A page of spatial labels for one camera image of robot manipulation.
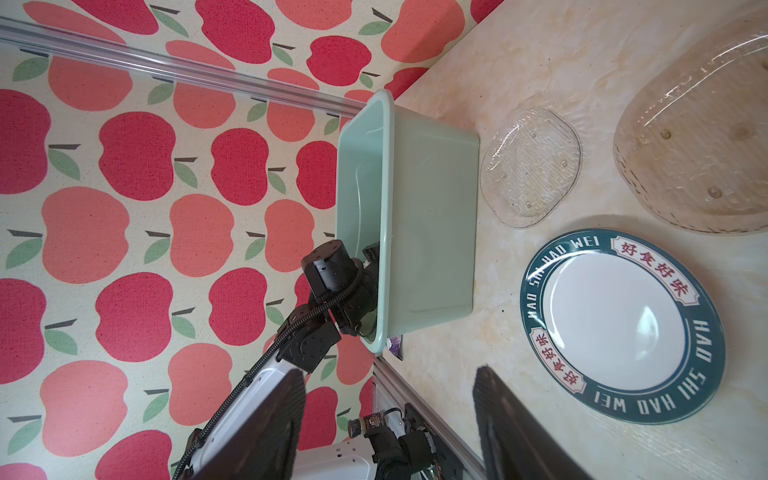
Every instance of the white plate center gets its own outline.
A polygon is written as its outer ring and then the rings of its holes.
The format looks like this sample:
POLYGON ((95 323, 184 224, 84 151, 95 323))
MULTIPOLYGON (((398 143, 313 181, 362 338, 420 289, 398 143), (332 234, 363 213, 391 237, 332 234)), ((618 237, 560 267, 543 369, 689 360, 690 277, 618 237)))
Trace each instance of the white plate center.
POLYGON ((547 282, 543 307, 565 359, 608 387, 649 389, 683 358, 685 329, 674 300, 629 260, 599 252, 566 260, 547 282))

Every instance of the wall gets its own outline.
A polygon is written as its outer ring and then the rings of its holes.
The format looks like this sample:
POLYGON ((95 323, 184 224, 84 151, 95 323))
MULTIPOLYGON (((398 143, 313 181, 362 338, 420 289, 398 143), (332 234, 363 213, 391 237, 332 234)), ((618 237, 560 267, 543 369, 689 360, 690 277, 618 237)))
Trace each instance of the wall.
MULTIPOLYGON (((339 119, 2 45, 0 64, 0 478, 169 478, 306 302, 339 119)), ((372 360, 330 350, 301 449, 370 410, 372 360)))
POLYGON ((16 1, 0 15, 210 63, 175 44, 192 41, 221 53, 217 66, 366 101, 397 98, 501 1, 16 1))

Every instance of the marble table surface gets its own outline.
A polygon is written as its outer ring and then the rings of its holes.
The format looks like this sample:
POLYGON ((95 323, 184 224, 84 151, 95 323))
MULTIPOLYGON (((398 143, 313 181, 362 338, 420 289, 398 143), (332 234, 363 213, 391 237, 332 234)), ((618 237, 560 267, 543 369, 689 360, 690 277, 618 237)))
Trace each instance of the marble table surface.
POLYGON ((396 104, 480 135, 480 157, 522 104, 568 111, 584 145, 571 192, 538 225, 516 230, 478 197, 475 294, 464 319, 408 333, 386 359, 481 455, 472 385, 490 365, 596 479, 768 478, 768 233, 691 233, 647 212, 614 164, 613 136, 635 94, 703 36, 763 2, 507 0, 396 104), (723 322, 727 366, 700 412, 634 425, 571 398, 528 344, 521 278, 550 239, 585 227, 623 230, 699 279, 723 322))

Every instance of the red apple print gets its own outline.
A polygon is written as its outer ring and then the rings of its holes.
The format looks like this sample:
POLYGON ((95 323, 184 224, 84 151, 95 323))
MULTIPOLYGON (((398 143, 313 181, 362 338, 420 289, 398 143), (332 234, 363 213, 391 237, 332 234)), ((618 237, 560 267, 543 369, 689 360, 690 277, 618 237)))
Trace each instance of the red apple print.
POLYGON ((171 154, 176 133, 155 114, 130 111, 113 117, 99 131, 104 153, 98 162, 104 178, 120 195, 155 200, 174 184, 171 154))
POLYGON ((392 60, 418 63, 440 55, 463 31, 464 12, 456 0, 405 0, 382 38, 382 51, 392 60))
POLYGON ((293 287, 293 292, 296 293, 296 306, 303 305, 310 301, 312 288, 310 288, 310 282, 306 280, 304 273, 301 273, 299 278, 296 279, 296 285, 293 287))
POLYGON ((304 418, 301 421, 299 450, 316 449, 332 445, 336 438, 336 406, 339 397, 336 391, 321 386, 306 394, 304 418))
POLYGON ((60 457, 76 457, 107 443, 128 407, 128 379, 116 366, 94 360, 64 365, 45 377, 43 445, 60 457))
MULTIPOLYGON (((58 5, 27 2, 24 10, 37 23, 48 27, 125 43, 119 35, 102 24, 58 5)), ((125 70, 61 57, 51 59, 48 84, 59 100, 84 111, 103 111, 117 107, 133 88, 131 76, 125 70)))
POLYGON ((424 67, 403 68, 402 70, 395 72, 394 76, 392 76, 392 81, 384 85, 384 88, 391 91, 392 96, 397 98, 402 95, 408 87, 413 85, 413 82, 419 80, 427 70, 429 69, 424 67))
POLYGON ((472 0, 472 4, 469 6, 469 13, 475 22, 482 22, 483 18, 487 17, 489 13, 493 12, 494 8, 498 7, 504 0, 472 0))
POLYGON ((134 273, 110 283, 96 299, 101 322, 96 339, 123 362, 144 362, 170 342, 170 301, 174 289, 156 273, 134 273))
POLYGON ((312 42, 310 50, 312 56, 307 58, 306 66, 312 75, 339 87, 355 83, 360 78, 361 70, 371 62, 368 48, 347 37, 320 37, 312 42))
POLYGON ((120 30, 139 35, 152 35, 157 31, 157 20, 143 0, 73 0, 80 8, 120 30))
POLYGON ((233 128, 210 146, 214 168, 210 178, 222 197, 233 204, 257 204, 266 195, 266 160, 270 147, 264 137, 248 128, 233 128))
POLYGON ((9 463, 0 467, 0 480, 48 480, 42 468, 29 463, 9 463))
POLYGON ((235 219, 215 198, 192 194, 176 200, 170 224, 174 228, 170 261, 182 275, 211 275, 230 257, 235 219))
MULTIPOLYGON (((271 80, 319 90, 316 81, 290 68, 273 68, 267 72, 266 76, 271 80)), ((271 101, 266 111, 266 124, 270 127, 272 134, 282 141, 301 141, 314 127, 315 113, 307 108, 271 101)))
POLYGON ((336 147, 313 141, 296 154, 296 186, 309 205, 326 209, 336 205, 336 147))
MULTIPOLYGON (((231 61, 191 41, 169 41, 165 44, 165 50, 174 57, 235 69, 231 61)), ((235 110, 235 97, 225 91, 177 83, 174 89, 174 108, 181 120, 193 127, 216 128, 223 125, 235 110)))
POLYGON ((373 96, 370 90, 350 90, 344 94, 344 98, 366 102, 373 96))
POLYGON ((219 346, 195 343, 181 349, 168 364, 170 417, 187 426, 210 419, 230 394, 231 369, 230 354, 219 346))
POLYGON ((352 0, 276 0, 275 3, 290 21, 312 30, 330 30, 352 16, 352 0))
POLYGON ((128 211, 102 191, 63 188, 45 199, 42 216, 48 228, 43 265, 57 280, 95 282, 114 272, 128 252, 128 211))
POLYGON ((264 331, 266 278, 258 270, 239 268, 221 276, 208 293, 213 310, 210 328, 227 345, 247 345, 264 331))
POLYGON ((246 63, 266 63, 272 58, 270 39, 275 22, 249 0, 197 0, 203 34, 216 47, 246 63))
POLYGON ((168 480, 173 443, 157 430, 144 430, 122 439, 96 465, 96 480, 168 480))
POLYGON ((373 413, 373 392, 376 386, 373 384, 373 377, 362 385, 360 389, 360 415, 368 416, 373 413))
POLYGON ((44 312, 42 290, 24 280, 0 279, 0 384, 23 379, 40 365, 44 312))
POLYGON ((278 272, 293 272, 314 248, 315 219, 293 200, 278 200, 266 209, 266 262, 278 272))
POLYGON ((0 90, 0 111, 0 194, 20 194, 37 187, 48 172, 45 136, 51 115, 15 90, 0 90))
POLYGON ((360 337, 342 334, 336 347, 339 349, 339 363, 336 365, 339 381, 344 385, 355 385, 364 379, 375 356, 362 344, 360 337))

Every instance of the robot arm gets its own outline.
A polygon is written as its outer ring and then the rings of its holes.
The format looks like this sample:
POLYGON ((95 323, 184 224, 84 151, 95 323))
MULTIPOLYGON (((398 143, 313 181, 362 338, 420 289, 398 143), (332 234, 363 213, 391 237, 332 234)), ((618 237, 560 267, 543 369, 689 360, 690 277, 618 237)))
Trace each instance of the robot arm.
POLYGON ((195 429, 174 480, 193 478, 195 472, 203 471, 289 372, 299 369, 304 375, 312 373, 331 346, 341 340, 339 330, 354 336, 374 333, 375 322, 371 326, 363 318, 378 301, 379 245, 367 247, 364 254, 365 266, 349 257, 340 240, 332 240, 304 257, 302 268, 312 289, 310 302, 288 315, 273 345, 205 428, 195 429))

